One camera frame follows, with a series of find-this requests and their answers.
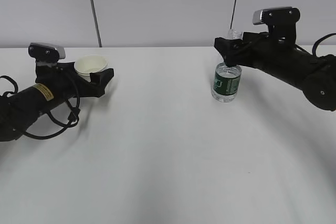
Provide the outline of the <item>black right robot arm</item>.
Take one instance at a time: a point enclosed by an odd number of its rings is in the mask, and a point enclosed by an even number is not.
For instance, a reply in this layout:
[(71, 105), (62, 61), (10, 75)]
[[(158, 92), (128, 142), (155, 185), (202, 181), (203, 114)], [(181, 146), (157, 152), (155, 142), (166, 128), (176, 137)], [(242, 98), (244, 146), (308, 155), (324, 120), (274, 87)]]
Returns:
[(335, 111), (335, 55), (316, 56), (269, 33), (244, 32), (241, 39), (217, 37), (214, 48), (224, 63), (258, 69), (301, 90), (319, 109)]

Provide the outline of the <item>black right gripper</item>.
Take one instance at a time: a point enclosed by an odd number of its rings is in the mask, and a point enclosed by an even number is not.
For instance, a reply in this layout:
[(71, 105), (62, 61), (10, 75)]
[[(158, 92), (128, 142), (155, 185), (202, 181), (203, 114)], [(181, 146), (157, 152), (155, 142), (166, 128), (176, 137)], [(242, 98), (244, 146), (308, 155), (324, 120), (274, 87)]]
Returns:
[(242, 39), (217, 37), (214, 48), (228, 67), (241, 65), (263, 72), (290, 72), (299, 61), (299, 50), (276, 43), (266, 32), (244, 32)]

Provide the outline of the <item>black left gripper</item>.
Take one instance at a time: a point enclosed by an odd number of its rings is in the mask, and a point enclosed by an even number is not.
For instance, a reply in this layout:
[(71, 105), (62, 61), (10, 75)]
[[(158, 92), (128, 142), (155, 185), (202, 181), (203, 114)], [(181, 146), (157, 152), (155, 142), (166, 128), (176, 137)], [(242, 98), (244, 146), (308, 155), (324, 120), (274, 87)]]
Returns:
[(35, 67), (35, 82), (54, 88), (61, 95), (72, 98), (99, 98), (114, 77), (114, 69), (90, 73), (90, 82), (80, 77), (74, 68), (74, 62), (58, 62), (53, 67)]

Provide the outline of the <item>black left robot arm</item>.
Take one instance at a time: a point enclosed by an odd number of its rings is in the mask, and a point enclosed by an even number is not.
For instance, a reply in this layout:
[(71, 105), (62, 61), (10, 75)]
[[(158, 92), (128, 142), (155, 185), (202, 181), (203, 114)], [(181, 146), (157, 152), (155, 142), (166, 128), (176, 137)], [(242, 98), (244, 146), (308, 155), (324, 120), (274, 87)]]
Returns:
[[(1, 95), (1, 141), (9, 142), (21, 136), (36, 140), (48, 140), (77, 126), (79, 123), (80, 99), (99, 98), (114, 77), (114, 70), (108, 68), (90, 73), (86, 81), (75, 71), (74, 62), (57, 63), (52, 67), (36, 66), (35, 84), (19, 91), (17, 82), (9, 76), (14, 89)], [(39, 117), (48, 115), (60, 127), (56, 133), (38, 136), (28, 133)]]

